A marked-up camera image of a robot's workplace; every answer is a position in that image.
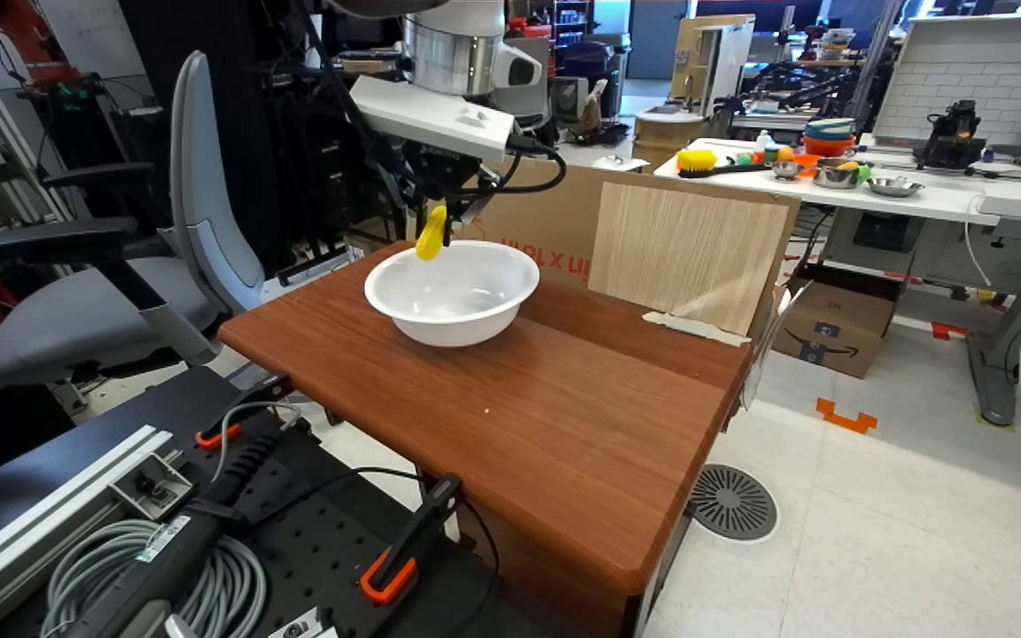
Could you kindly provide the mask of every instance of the wire bundle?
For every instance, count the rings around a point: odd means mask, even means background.
[[[50,573],[43,638],[68,636],[160,529],[114,521],[82,539]],[[178,617],[192,636],[247,638],[258,629],[266,591],[258,558],[237,539],[219,539]]]

